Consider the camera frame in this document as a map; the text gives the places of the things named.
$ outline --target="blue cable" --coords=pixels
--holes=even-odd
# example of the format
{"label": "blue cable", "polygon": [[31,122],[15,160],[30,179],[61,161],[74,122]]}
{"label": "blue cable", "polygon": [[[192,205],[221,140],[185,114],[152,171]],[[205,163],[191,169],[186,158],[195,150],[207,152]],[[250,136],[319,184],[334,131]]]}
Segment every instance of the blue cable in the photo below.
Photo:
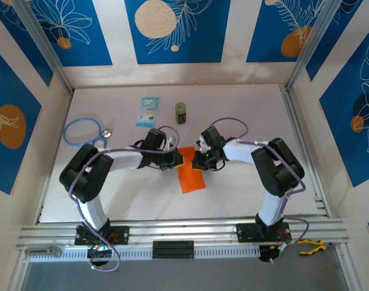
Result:
{"label": "blue cable", "polygon": [[[88,141],[84,141],[84,142],[70,142],[68,141],[65,133],[67,131],[67,129],[77,123],[77,122],[81,122],[81,121],[93,121],[97,126],[98,126],[98,130],[99,130],[99,135],[95,138],[92,138],[92,139],[89,139]],[[106,146],[107,146],[107,140],[102,136],[102,128],[101,128],[101,125],[99,124],[99,122],[97,120],[95,120],[94,118],[90,118],[90,117],[85,117],[85,118],[78,118],[76,120],[73,120],[71,121],[69,124],[67,124],[65,127],[64,127],[64,130],[63,130],[63,138],[64,138],[64,141],[70,145],[70,146],[83,146],[84,144],[95,144],[96,141],[100,140],[100,139],[103,139],[104,141],[104,148],[106,149]]]}

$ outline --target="yellow handle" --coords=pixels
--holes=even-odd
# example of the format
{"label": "yellow handle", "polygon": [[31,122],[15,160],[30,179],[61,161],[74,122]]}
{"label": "yellow handle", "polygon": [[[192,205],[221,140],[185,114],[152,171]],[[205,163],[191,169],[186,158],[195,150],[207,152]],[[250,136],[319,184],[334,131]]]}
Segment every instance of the yellow handle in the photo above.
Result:
{"label": "yellow handle", "polygon": [[313,249],[309,252],[300,252],[300,255],[302,256],[310,256],[310,255],[313,255],[314,253],[320,251],[320,250],[326,250],[327,248],[325,246],[319,246],[317,247],[316,249]]}
{"label": "yellow handle", "polygon": [[298,244],[314,244],[316,246],[324,246],[324,241],[312,241],[310,239],[302,239],[301,241],[298,241]]}

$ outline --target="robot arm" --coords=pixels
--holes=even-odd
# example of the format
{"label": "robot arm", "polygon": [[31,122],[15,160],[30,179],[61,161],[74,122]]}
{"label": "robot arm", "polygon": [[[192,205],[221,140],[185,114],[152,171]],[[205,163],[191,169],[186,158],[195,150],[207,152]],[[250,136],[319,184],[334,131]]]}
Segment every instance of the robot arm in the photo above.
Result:
{"label": "robot arm", "polygon": [[[243,144],[236,138],[224,139],[215,127],[202,132],[197,144],[201,147],[196,151],[192,167],[200,170],[217,169],[219,161],[242,161],[254,164],[266,189],[263,206],[256,215],[258,232],[263,238],[273,235],[282,223],[282,205],[287,194],[298,186],[298,181],[282,164],[278,163],[274,154],[266,147],[256,144]],[[288,146],[280,138],[267,143],[302,179],[304,170],[292,154]]]}
{"label": "robot arm", "polygon": [[[145,139],[136,142],[128,149],[141,150],[168,150],[175,143],[175,138],[166,138],[165,133],[158,129],[151,129]],[[70,189],[75,177],[83,166],[98,151],[90,144],[83,145],[60,175],[60,182],[66,191]],[[77,181],[73,194],[78,199],[83,215],[87,222],[100,231],[110,222],[102,208],[99,192],[109,172],[119,169],[141,169],[154,163],[160,170],[172,169],[183,163],[183,157],[177,149],[169,153],[145,153],[145,152],[114,152],[101,155],[86,169],[82,177]]]}

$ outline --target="yellow pliers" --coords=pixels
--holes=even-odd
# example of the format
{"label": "yellow pliers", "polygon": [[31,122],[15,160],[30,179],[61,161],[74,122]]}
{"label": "yellow pliers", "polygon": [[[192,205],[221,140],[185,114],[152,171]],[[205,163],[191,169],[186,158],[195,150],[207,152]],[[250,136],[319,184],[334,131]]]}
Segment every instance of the yellow pliers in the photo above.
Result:
{"label": "yellow pliers", "polygon": [[313,244],[317,246],[315,249],[309,251],[309,252],[300,252],[300,255],[302,256],[310,256],[320,250],[327,250],[328,247],[335,247],[340,245],[338,242],[324,242],[323,240],[319,241],[312,241],[310,239],[302,239],[301,241],[298,241],[298,244]]}

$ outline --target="stethoscope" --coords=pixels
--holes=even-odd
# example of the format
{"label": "stethoscope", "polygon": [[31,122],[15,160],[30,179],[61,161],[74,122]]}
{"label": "stethoscope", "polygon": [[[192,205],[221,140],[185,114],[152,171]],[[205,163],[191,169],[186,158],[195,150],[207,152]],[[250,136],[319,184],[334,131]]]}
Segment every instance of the stethoscope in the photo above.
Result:
{"label": "stethoscope", "polygon": [[[88,141],[84,141],[84,142],[70,142],[67,137],[66,137],[66,132],[67,129],[73,125],[76,124],[77,122],[81,122],[81,121],[93,121],[97,126],[98,126],[98,136],[92,139],[89,139]],[[63,138],[64,141],[70,145],[70,146],[83,146],[84,144],[89,144],[91,143],[92,145],[94,145],[97,141],[102,140],[104,142],[104,148],[106,149],[107,147],[107,139],[111,137],[111,130],[110,129],[104,129],[102,130],[101,125],[99,124],[99,122],[97,120],[95,120],[94,118],[90,118],[90,117],[85,117],[85,118],[78,118],[76,120],[71,121],[69,124],[67,124],[64,127],[63,130]]]}

